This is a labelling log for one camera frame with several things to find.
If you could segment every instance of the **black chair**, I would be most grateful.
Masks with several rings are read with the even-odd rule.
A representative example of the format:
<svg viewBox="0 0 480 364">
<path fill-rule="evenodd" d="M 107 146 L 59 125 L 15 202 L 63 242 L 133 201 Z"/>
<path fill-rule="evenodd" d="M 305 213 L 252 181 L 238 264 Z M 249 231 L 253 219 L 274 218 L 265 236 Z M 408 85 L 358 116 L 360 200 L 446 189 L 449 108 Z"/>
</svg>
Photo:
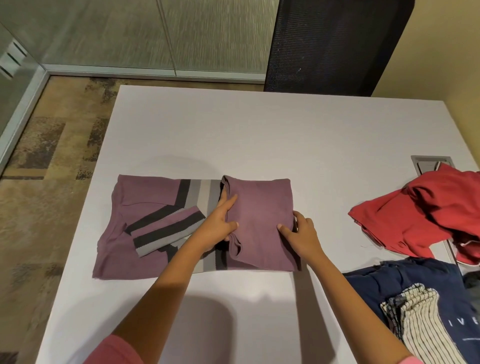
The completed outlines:
<svg viewBox="0 0 480 364">
<path fill-rule="evenodd" d="M 371 96 L 415 0 L 280 0 L 264 91 Z"/>
</svg>

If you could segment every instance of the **pile of clothes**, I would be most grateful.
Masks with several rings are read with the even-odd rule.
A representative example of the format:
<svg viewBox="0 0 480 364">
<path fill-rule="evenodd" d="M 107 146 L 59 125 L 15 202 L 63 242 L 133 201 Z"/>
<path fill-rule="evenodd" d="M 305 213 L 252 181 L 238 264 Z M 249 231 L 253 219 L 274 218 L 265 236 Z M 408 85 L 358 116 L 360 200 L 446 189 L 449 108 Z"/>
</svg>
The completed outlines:
<svg viewBox="0 0 480 364">
<path fill-rule="evenodd" d="M 433 258 L 430 246 L 452 238 L 458 262 L 480 264 L 480 172 L 460 172 L 441 163 L 437 171 L 363 202 L 349 215 L 393 252 Z"/>
<path fill-rule="evenodd" d="M 155 278 L 216 207 L 222 188 L 241 195 L 227 214 L 238 229 L 206 252 L 194 272 L 225 269 L 294 271 L 300 258 L 280 237 L 293 228 L 290 180 L 174 180 L 120 175 L 110 221 L 97 244 L 93 278 Z"/>
<path fill-rule="evenodd" d="M 425 364 L 480 363 L 479 319 L 456 265 L 410 257 L 345 276 Z"/>
</svg>

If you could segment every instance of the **white table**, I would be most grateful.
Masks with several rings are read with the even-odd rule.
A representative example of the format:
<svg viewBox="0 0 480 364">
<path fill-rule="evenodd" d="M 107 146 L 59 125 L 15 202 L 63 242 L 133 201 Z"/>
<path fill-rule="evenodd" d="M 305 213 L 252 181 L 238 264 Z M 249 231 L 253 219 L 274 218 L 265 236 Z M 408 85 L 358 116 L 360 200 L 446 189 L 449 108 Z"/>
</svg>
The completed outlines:
<svg viewBox="0 0 480 364">
<path fill-rule="evenodd" d="M 91 278 L 118 174 L 290 178 L 295 208 L 350 271 L 402 258 L 375 246 L 347 213 L 415 178 L 411 155 L 451 156 L 458 169 L 476 169 L 440 101 L 122 86 L 37 363 L 81 363 L 153 282 Z M 435 255 L 450 259 L 443 243 Z M 194 275 L 161 362 L 354 363 L 309 278 L 295 277 L 297 315 L 290 273 Z"/>
</svg>

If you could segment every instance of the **beige wall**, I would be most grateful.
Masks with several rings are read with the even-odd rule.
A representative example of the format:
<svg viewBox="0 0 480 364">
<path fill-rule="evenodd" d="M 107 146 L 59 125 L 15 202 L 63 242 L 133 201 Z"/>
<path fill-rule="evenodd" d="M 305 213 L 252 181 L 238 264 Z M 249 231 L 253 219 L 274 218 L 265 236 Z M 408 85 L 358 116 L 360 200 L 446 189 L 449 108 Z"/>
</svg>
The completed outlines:
<svg viewBox="0 0 480 364">
<path fill-rule="evenodd" d="M 480 0 L 417 0 L 373 96 L 445 101 L 480 165 Z"/>
</svg>

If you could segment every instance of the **right hand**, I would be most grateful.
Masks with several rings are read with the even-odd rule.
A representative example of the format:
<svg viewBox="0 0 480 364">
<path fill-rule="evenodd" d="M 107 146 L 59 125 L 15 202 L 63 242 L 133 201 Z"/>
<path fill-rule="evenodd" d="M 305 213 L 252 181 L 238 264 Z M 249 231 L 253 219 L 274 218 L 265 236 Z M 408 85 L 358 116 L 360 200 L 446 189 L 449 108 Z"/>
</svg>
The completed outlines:
<svg viewBox="0 0 480 364">
<path fill-rule="evenodd" d="M 318 241 L 317 231 L 313 226 L 311 218 L 305 218 L 300 212 L 293 211 L 297 218 L 297 232 L 292 232 L 285 225 L 278 224 L 278 231 L 288 240 L 293 250 L 304 259 L 308 265 L 310 262 L 324 254 L 320 242 Z"/>
</svg>

